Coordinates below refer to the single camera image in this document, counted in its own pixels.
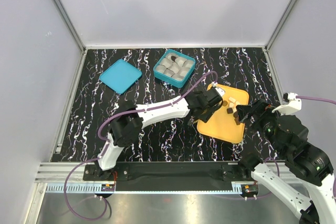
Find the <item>blue tray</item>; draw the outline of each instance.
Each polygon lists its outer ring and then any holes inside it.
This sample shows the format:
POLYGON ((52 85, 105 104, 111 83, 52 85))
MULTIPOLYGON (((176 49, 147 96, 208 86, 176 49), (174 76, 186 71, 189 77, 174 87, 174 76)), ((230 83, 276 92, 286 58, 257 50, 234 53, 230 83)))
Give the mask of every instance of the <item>blue tray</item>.
POLYGON ((156 65, 154 66, 154 76, 156 78, 160 79, 160 80, 163 80, 163 81, 165 81, 165 82, 167 82, 167 83, 175 86, 175 87, 181 88, 181 87, 183 87, 185 85, 185 83, 187 82, 188 78, 190 77, 190 75, 194 71, 195 64, 196 64, 196 61, 195 61, 194 58, 191 58, 191 57, 189 57, 187 55, 184 55, 184 54, 182 54, 180 52, 177 52, 177 51, 175 51, 173 49, 168 49, 164 53, 164 55, 161 57, 161 59, 158 61, 158 63, 156 63, 156 65), (168 77, 165 74, 162 74, 162 73, 159 73, 159 72, 156 71, 156 67, 160 64, 161 60, 164 59, 166 57, 166 55, 169 54, 169 53, 171 53, 171 52, 174 53, 174 54, 177 54, 178 56, 181 56, 181 57, 183 57, 183 58, 185 58, 187 60, 192 60, 194 62, 193 66, 191 67, 191 69, 189 70, 189 72, 187 73, 187 75, 184 77, 184 79, 182 81, 176 81, 173 78, 168 77))
POLYGON ((111 67, 101 74, 99 80, 118 94, 123 94, 131 87, 142 73, 139 69, 124 60, 117 60, 111 67))

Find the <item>blue plate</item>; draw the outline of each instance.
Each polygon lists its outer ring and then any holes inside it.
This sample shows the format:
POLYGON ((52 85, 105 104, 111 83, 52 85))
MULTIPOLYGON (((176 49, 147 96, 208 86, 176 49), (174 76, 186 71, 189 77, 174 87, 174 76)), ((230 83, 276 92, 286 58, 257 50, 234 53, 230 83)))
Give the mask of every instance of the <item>blue plate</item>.
POLYGON ((99 80, 118 94, 123 94, 131 87, 142 73, 139 69, 124 60, 118 60, 108 70, 101 74, 99 80))

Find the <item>black and white robotic arm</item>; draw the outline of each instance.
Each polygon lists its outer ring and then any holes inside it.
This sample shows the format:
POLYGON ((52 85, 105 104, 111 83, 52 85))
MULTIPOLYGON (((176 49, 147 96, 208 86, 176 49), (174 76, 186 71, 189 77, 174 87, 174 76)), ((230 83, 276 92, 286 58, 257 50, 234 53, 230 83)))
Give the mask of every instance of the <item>black and white robotic arm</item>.
MULTIPOLYGON (((122 115, 110 124, 108 139, 97 163, 99 173, 111 173, 122 150, 138 140, 141 130, 153 123, 173 118, 191 116, 190 123, 197 120, 207 122, 223 103, 225 90, 213 85, 207 91, 188 94, 179 102, 180 97, 169 101, 134 105, 131 101, 121 105, 116 113, 128 110, 144 112, 122 115)), ((294 112, 301 109, 301 101, 296 94, 286 94, 286 105, 274 107, 266 101, 258 100, 252 105, 238 105, 238 117, 243 123, 265 137, 277 150, 280 159, 299 178, 309 192, 310 198, 300 194, 270 171, 258 157, 247 156, 239 161, 244 176, 251 177, 265 185, 274 195, 286 204, 300 223, 335 224, 336 203, 333 199, 334 174, 328 156, 322 150, 307 142, 308 129, 296 118, 294 112)))

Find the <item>blue bin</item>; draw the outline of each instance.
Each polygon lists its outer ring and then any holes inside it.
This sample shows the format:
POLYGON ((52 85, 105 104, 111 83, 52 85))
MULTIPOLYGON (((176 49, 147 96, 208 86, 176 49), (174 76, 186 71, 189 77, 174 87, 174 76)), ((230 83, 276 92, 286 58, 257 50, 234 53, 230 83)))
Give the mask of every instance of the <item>blue bin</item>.
POLYGON ((177 52, 177 51, 175 51, 175 50, 173 50, 173 49, 169 49, 169 50, 167 50, 167 51, 164 53, 164 55, 161 57, 161 59, 160 59, 160 60, 156 63, 156 65, 154 66, 154 76, 155 76, 156 78, 162 80, 162 81, 165 81, 165 82, 167 82, 167 83, 169 83, 169 84, 175 86, 175 87, 181 88, 181 87, 183 87, 183 86, 185 85, 185 83, 187 82, 188 78, 190 77, 190 75, 191 75, 192 72, 194 71, 194 69, 195 69, 195 65, 196 65, 196 61, 195 61, 194 58, 191 58, 191 57, 189 57, 189 56, 187 56, 187 55, 184 55, 184 54, 182 54, 182 53, 180 53, 180 52, 177 52), (162 61, 162 59, 164 59, 164 58, 166 57, 166 55, 167 55, 167 54, 170 54, 170 53, 177 54, 177 55, 180 56, 180 57, 183 57, 183 58, 185 58, 185 59, 187 59, 187 60, 191 60, 191 61, 194 62, 193 66, 190 68, 189 72, 186 74, 186 76, 184 77, 184 79, 183 79, 182 81, 174 80, 173 78, 168 77, 168 76, 166 76, 166 75, 164 75, 164 74, 159 73, 159 72, 156 71, 156 67, 157 67, 158 65, 160 65, 160 62, 162 61))

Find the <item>marble surface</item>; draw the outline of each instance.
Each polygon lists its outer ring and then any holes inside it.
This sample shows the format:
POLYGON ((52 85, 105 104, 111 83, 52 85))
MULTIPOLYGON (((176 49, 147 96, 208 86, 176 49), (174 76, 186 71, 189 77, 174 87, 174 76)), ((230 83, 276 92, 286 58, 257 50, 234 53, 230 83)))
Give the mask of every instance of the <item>marble surface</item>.
MULTIPOLYGON (((175 88, 154 78, 153 67, 166 49, 88 50, 71 109, 60 154, 53 162, 78 162, 100 152, 104 142, 97 137, 100 124, 110 117, 124 100, 137 104, 160 102, 184 93, 204 73, 215 70, 218 83, 246 90, 249 102, 263 98, 279 104, 271 73, 261 48, 183 48, 175 49, 196 60, 193 75, 186 85, 175 88), (118 95, 99 76, 114 62, 123 59, 142 71, 142 77, 123 95, 118 95)), ((205 90, 211 78, 196 90, 205 90)), ((262 157, 276 157, 272 146, 259 132, 245 129, 244 139, 231 144, 203 136, 196 124, 175 119, 145 128, 139 140, 124 149, 119 161, 229 161, 256 151, 262 157)))

